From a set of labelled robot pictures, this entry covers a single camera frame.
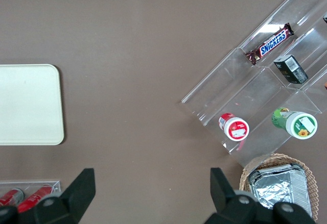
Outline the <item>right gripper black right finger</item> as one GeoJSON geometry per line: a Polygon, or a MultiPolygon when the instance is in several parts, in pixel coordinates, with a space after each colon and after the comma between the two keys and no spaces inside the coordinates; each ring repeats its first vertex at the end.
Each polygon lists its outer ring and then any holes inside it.
{"type": "Polygon", "coordinates": [[[237,195],[220,168],[211,168],[210,194],[216,212],[205,223],[254,223],[255,201],[246,195],[237,195]]]}

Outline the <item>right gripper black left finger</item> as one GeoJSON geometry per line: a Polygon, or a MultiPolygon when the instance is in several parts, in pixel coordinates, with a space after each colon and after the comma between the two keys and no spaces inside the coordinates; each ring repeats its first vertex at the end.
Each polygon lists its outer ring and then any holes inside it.
{"type": "Polygon", "coordinates": [[[50,195],[33,208],[35,223],[79,223],[95,194],[95,171],[86,168],[63,193],[50,195]]]}

